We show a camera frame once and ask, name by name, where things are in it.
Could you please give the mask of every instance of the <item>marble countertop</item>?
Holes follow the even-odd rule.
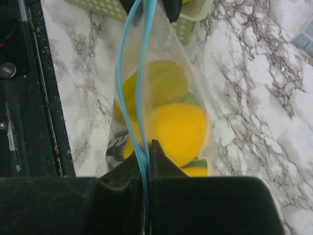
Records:
[[[123,24],[42,0],[74,167],[107,172]],[[313,234],[313,62],[290,41],[312,0],[216,0],[186,52],[207,91],[220,175],[269,187],[286,234]]]

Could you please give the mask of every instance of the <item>transparent plastic bag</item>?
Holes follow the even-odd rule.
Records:
[[[145,14],[129,30],[121,62],[122,90],[135,139],[142,149],[151,140],[158,140],[165,155],[189,176],[215,175],[211,121],[190,62],[160,1],[144,53],[137,87],[141,105],[136,108]],[[107,150],[109,169],[134,151],[117,96],[113,113]]]

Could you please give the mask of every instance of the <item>stove knob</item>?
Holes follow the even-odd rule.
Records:
[[[12,63],[5,63],[0,66],[0,78],[11,78],[16,73],[16,67]]]

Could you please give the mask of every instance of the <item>black stovetop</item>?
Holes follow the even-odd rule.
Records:
[[[0,27],[0,177],[75,175],[40,1],[0,0]]]

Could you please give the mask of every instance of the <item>yellow fruit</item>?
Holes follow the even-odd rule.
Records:
[[[182,67],[179,67],[172,60],[156,60],[149,67],[150,87],[146,89],[151,96],[152,107],[155,108],[171,102],[176,102],[188,92],[188,79],[184,74]],[[122,90],[125,99],[125,105],[130,119],[137,120],[135,108],[135,85],[137,72],[135,72],[123,85]],[[120,124],[125,125],[122,112],[114,101],[114,118]]]
[[[173,103],[157,107],[146,123],[148,139],[158,140],[165,155],[178,167],[195,159],[204,145],[208,123],[204,111],[196,105]],[[124,158],[133,150],[129,138]]]
[[[189,177],[206,177],[208,176],[207,168],[204,167],[190,167],[181,168],[181,170]]]

